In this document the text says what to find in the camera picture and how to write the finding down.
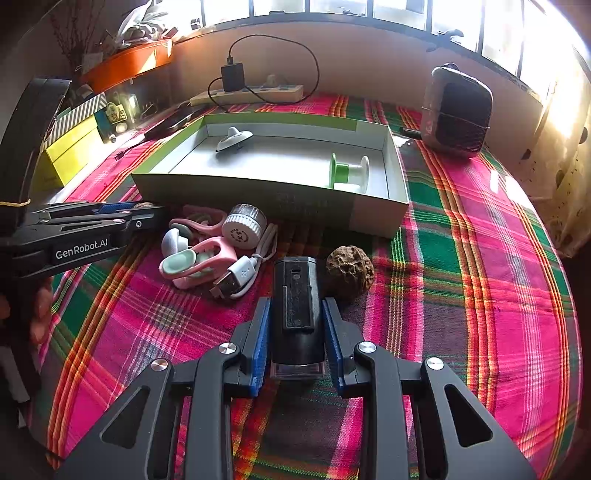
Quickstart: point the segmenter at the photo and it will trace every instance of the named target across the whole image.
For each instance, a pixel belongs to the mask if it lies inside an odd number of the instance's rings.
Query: walnut
[[[146,208],[146,207],[153,207],[154,204],[152,202],[139,202],[134,205],[134,208]]]
[[[338,247],[326,259],[329,293],[353,300],[374,283],[374,266],[363,250],[354,245]]]

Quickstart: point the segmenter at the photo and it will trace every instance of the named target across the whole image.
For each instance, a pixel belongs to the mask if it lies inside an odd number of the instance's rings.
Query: cardboard box
[[[106,106],[107,98],[104,93],[100,93],[73,110],[57,115],[56,122],[43,143],[43,148],[49,148],[66,133]]]
[[[229,127],[254,136],[241,150],[216,154],[215,145]],[[331,152],[350,164],[368,156],[366,194],[348,185],[327,187]],[[132,175],[146,201],[226,211],[251,203],[270,219],[389,238],[408,209],[406,181],[388,126],[323,115],[206,115],[168,140]]]
[[[90,160],[102,153],[103,142],[91,115],[45,149],[33,175],[33,189],[65,186]]]

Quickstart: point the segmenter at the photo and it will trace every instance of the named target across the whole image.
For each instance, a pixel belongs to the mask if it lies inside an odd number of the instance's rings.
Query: portable heater
[[[447,63],[431,72],[423,100],[421,137],[435,150],[473,157],[482,148],[491,113],[490,89]]]

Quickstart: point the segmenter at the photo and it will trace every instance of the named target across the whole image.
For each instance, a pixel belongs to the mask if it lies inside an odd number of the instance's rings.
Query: window frame
[[[260,25],[260,24],[270,24],[270,23],[286,23],[286,22],[330,22],[330,23],[341,23],[341,24],[353,24],[353,25],[361,25],[365,27],[372,27],[372,28],[379,28],[381,30],[393,31],[405,35],[409,35],[411,37],[419,38],[429,43],[433,43],[436,46],[444,46],[444,48],[448,48],[463,57],[467,57],[473,61],[476,61],[490,70],[493,70],[495,73],[500,74],[501,76],[509,79],[512,83],[516,84],[521,90],[527,92],[531,96],[535,97],[537,100],[541,101],[540,95],[531,89],[525,82],[520,79],[522,66],[523,66],[523,58],[524,58],[524,50],[525,50],[525,36],[521,41],[521,51],[519,54],[519,63],[517,67],[516,74],[512,74],[511,72],[505,70],[501,67],[498,63],[495,63],[492,60],[485,58],[482,55],[482,50],[484,47],[484,38],[485,38],[485,20],[486,20],[486,2],[487,1],[494,1],[494,0],[483,0],[482,1],[482,15],[480,18],[480,29],[479,29],[479,38],[478,43],[476,45],[476,51],[469,50],[467,48],[462,47],[460,44],[445,41],[444,45],[443,42],[439,40],[439,35],[432,33],[433,29],[433,5],[435,0],[427,0],[426,3],[426,18],[425,18],[425,28],[424,30],[410,27],[405,24],[400,24],[396,22],[391,22],[387,20],[380,20],[378,18],[374,18],[374,0],[366,0],[366,15],[349,15],[349,14],[332,14],[332,13],[320,13],[320,12],[310,12],[310,0],[304,0],[304,12],[295,12],[295,13],[283,13],[283,14],[270,14],[270,15],[255,15],[254,10],[254,0],[248,0],[248,11],[249,17],[247,18],[240,18],[237,20],[230,20],[223,23],[218,23],[214,25],[208,25],[207,19],[205,18],[205,10],[204,10],[204,3],[207,0],[201,0],[201,13],[202,13],[202,28],[196,30],[192,34],[188,35],[187,37],[182,38],[179,42],[187,41],[191,38],[201,37],[203,35],[207,35],[209,33],[215,31],[223,31],[223,30],[231,30],[233,28],[239,27],[246,27],[250,25]],[[521,14],[522,20],[525,23],[525,2],[526,0],[515,0],[521,2]],[[546,14],[544,8],[535,0],[530,0],[535,7],[537,7],[543,14]],[[573,50],[575,55],[579,59],[579,63],[588,77],[591,80],[591,69],[587,63],[587,60],[581,55],[577,49],[573,46]]]

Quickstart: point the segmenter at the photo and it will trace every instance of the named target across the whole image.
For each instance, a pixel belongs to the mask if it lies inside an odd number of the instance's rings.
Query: yellow box
[[[33,190],[65,186],[90,160],[100,154],[103,142],[91,115],[41,153],[33,175]]]

